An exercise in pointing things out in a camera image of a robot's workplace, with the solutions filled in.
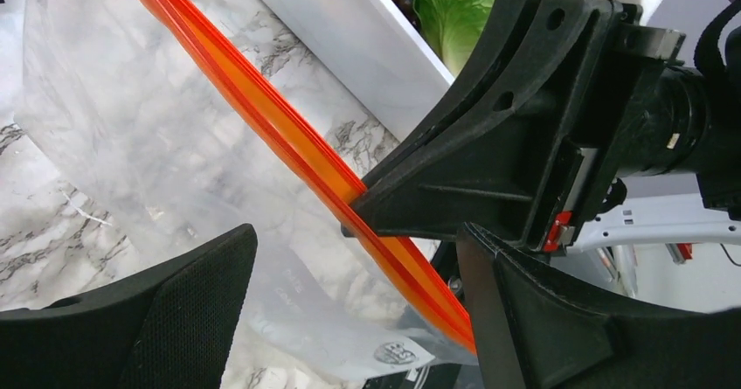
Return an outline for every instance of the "orange zipper seal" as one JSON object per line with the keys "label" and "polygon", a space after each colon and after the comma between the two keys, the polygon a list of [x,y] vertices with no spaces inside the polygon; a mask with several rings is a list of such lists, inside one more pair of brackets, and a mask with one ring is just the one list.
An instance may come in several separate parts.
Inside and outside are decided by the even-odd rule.
{"label": "orange zipper seal", "polygon": [[475,354],[466,310],[407,238],[379,238],[350,208],[365,185],[190,0],[140,0],[288,168],[358,237],[406,300]]}

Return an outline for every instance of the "printed logo on bag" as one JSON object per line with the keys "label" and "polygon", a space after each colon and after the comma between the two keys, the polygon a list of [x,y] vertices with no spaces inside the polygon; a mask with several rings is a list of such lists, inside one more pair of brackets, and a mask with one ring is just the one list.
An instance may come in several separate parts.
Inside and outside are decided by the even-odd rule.
{"label": "printed logo on bag", "polygon": [[404,348],[404,343],[387,343],[376,349],[373,357],[388,365],[408,365],[417,361],[417,356]]}

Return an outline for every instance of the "white marble table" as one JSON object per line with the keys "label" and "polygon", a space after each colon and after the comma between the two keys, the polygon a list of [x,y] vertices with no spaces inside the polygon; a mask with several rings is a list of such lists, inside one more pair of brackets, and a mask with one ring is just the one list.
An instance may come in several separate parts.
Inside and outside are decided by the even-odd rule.
{"label": "white marble table", "polygon": [[[0,5],[0,60],[10,63],[10,70],[0,72],[0,310],[38,309],[134,274],[152,261],[146,253],[137,251],[103,207],[69,184],[13,122],[14,108],[22,101],[24,0],[7,1]],[[262,5],[259,0],[255,2],[256,6]],[[334,94],[344,105],[362,108],[268,9],[263,6],[253,18],[253,25],[263,28],[261,33],[267,27],[273,34],[268,38],[245,35],[245,41],[263,43],[241,45],[247,50],[271,50],[268,55],[247,52],[248,58],[279,89],[290,88],[289,99],[321,105],[322,99]],[[311,87],[297,86],[309,76],[324,80],[320,94]],[[396,144],[369,115],[335,125],[327,138],[359,173],[367,171]],[[223,380],[225,388],[361,385],[327,383],[302,372],[305,366],[288,355],[247,339],[240,332],[235,336]],[[253,365],[266,362],[274,367]]]}

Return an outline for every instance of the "lettuce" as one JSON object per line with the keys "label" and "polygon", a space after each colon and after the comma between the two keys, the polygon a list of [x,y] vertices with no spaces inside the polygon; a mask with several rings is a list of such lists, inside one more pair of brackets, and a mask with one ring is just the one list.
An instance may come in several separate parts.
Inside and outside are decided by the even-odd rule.
{"label": "lettuce", "polygon": [[494,0],[414,0],[422,36],[453,76],[461,72]]}

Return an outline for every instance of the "white tray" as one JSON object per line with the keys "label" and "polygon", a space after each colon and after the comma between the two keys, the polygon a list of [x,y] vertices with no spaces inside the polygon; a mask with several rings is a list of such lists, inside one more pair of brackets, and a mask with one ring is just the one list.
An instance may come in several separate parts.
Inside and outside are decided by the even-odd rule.
{"label": "white tray", "polygon": [[262,0],[399,140],[453,82],[391,0]]}

